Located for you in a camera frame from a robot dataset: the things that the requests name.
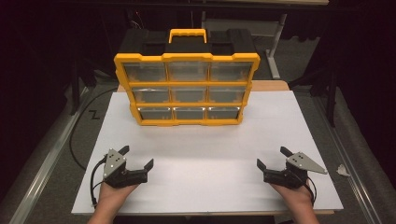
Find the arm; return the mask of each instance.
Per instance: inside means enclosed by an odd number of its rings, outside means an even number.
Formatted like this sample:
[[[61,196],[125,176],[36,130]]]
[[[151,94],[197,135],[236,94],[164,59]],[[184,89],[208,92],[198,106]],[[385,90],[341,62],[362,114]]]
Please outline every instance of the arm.
[[[319,223],[311,203],[311,195],[304,186],[298,189],[288,189],[274,184],[271,184],[271,186],[282,196],[286,206],[291,211],[295,223]]]
[[[138,185],[128,186],[122,189],[113,189],[107,183],[102,183],[99,194],[99,202],[93,212],[89,224],[109,224],[113,223],[120,208],[124,204],[129,194]]]

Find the compartment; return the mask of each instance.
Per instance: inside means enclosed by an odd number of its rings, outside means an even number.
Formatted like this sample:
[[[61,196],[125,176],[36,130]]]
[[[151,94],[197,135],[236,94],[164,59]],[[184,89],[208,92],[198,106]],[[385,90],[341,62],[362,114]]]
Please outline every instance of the compartment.
[[[211,103],[241,103],[246,87],[209,87]]]
[[[168,63],[171,81],[206,81],[209,63],[206,62],[171,62]]]
[[[175,107],[175,119],[204,119],[204,107]]]
[[[173,102],[201,103],[206,99],[206,87],[171,87]]]
[[[133,87],[134,99],[137,103],[168,103],[167,87]]]
[[[208,119],[237,119],[240,107],[209,107],[207,109]]]
[[[251,62],[212,63],[209,78],[211,81],[247,81]]]
[[[139,107],[142,119],[171,119],[172,110],[169,107]]]
[[[124,63],[129,81],[166,81],[164,63]]]

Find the yellow and black toolbox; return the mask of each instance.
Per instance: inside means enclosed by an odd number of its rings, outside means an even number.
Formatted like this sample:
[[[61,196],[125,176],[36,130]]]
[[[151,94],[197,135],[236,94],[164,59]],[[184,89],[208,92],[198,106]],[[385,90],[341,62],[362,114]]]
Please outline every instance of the yellow and black toolbox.
[[[129,30],[114,59],[140,125],[239,124],[260,56],[250,32]]]

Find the yellow handle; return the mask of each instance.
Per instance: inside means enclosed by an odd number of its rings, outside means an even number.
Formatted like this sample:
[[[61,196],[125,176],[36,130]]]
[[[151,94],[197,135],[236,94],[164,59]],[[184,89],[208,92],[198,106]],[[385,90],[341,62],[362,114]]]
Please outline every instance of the yellow handle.
[[[206,43],[206,30],[205,29],[172,29],[169,35],[169,44],[172,43],[172,37],[177,36],[192,36],[192,35],[202,35],[204,37],[204,42]]]

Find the white tabletop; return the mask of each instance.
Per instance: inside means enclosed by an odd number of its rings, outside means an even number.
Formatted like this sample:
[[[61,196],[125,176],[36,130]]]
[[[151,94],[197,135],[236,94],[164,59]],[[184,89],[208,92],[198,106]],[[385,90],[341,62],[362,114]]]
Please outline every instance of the white tabletop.
[[[142,169],[151,159],[148,183],[140,185],[120,210],[122,215],[278,214],[287,211],[280,196],[256,166],[285,168],[287,147],[324,162],[292,91],[253,91],[239,125],[139,126],[125,92],[113,93],[106,117],[81,183],[73,214],[93,212],[90,177],[110,148],[130,146],[126,167]],[[103,166],[95,176],[102,179]],[[343,205],[329,175],[308,172],[317,186],[316,211]],[[99,188],[95,189],[98,197]]]

